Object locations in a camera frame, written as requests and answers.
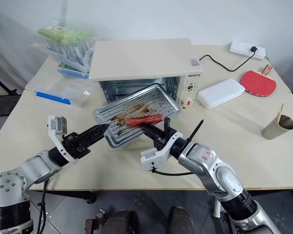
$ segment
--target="white table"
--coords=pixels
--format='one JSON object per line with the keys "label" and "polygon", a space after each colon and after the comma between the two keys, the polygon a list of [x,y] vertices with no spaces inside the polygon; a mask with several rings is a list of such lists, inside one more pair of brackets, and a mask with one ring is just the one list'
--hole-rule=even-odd
{"label": "white table", "polygon": [[[230,68],[246,58],[228,52],[227,46],[195,46],[198,58],[210,54]],[[261,71],[268,63],[251,59],[245,66],[230,73],[209,58],[202,61],[206,88],[228,78],[239,80],[248,70]],[[48,58],[34,79],[61,79],[58,65]],[[201,119],[204,119],[194,140],[213,148],[218,156],[236,171],[243,185],[251,189],[293,188],[293,131],[274,140],[264,139],[260,131],[276,115],[281,103],[284,114],[293,119],[293,96],[275,70],[269,77],[277,82],[276,91],[269,97],[255,97],[244,93],[213,109],[204,108],[198,101],[171,121],[171,126],[189,136]],[[47,116],[67,118],[68,133],[82,131],[95,125],[92,111],[106,100],[101,92],[91,95],[83,107],[69,106],[35,96],[25,90],[20,101],[0,131],[0,172],[18,167],[36,153],[51,149],[54,144],[47,133]],[[137,140],[145,147],[146,137]],[[51,179],[48,189],[100,190],[100,189],[205,189],[195,175],[169,177],[147,173],[140,165],[140,152],[144,149],[112,149],[106,140],[90,147],[91,153],[76,164],[67,164]],[[174,158],[160,171],[186,172]],[[32,189],[42,189],[42,184]]]}

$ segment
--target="floor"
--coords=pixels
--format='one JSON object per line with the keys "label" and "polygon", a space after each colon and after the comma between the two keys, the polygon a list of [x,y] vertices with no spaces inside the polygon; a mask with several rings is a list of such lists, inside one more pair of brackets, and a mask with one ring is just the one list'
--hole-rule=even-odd
{"label": "floor", "polygon": [[[37,227],[41,192],[30,191],[31,217]],[[293,234],[293,191],[253,196],[270,215],[283,234]],[[184,207],[193,219],[196,234],[229,234],[228,226],[211,215],[213,198],[205,191],[104,191],[94,204],[85,200],[46,194],[46,234],[83,234],[86,219],[92,219],[100,208],[107,215],[121,209],[135,210],[141,223],[141,234],[164,234],[172,206]]]}

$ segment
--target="oven control knob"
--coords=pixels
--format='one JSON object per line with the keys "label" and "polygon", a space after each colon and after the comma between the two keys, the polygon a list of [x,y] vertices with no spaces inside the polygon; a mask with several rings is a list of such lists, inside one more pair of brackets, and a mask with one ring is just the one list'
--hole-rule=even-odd
{"label": "oven control knob", "polygon": [[181,100],[182,109],[186,109],[188,106],[190,106],[193,103],[192,98],[190,97],[184,97]]}

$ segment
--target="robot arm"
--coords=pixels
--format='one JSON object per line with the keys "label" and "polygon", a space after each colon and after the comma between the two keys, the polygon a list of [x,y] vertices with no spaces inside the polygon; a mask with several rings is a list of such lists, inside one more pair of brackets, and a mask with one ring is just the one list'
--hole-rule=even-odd
{"label": "robot arm", "polygon": [[81,134],[66,134],[66,119],[49,116],[49,136],[56,147],[42,151],[21,166],[0,173],[0,234],[33,231],[30,218],[28,189],[42,183],[59,172],[69,162],[90,153],[88,147],[104,137],[108,124],[96,125]]}
{"label": "robot arm", "polygon": [[259,203],[244,189],[233,168],[220,160],[211,148],[192,141],[199,126],[190,138],[183,139],[181,133],[170,128],[168,118],[165,119],[164,131],[151,124],[141,124],[141,129],[155,146],[141,153],[144,170],[152,171],[163,166],[167,155],[172,155],[179,164],[200,178],[209,193],[228,212],[237,229],[249,231],[266,226],[272,234],[281,234]]}

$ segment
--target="white wall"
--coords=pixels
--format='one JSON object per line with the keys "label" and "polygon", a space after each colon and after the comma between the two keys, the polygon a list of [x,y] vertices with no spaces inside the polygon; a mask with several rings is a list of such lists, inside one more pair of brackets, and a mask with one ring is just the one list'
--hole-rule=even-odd
{"label": "white wall", "polygon": [[293,0],[0,0],[0,71],[9,68],[11,85],[23,87],[41,66],[45,55],[27,45],[65,6],[68,20],[89,23],[104,39],[258,44],[293,90]]}

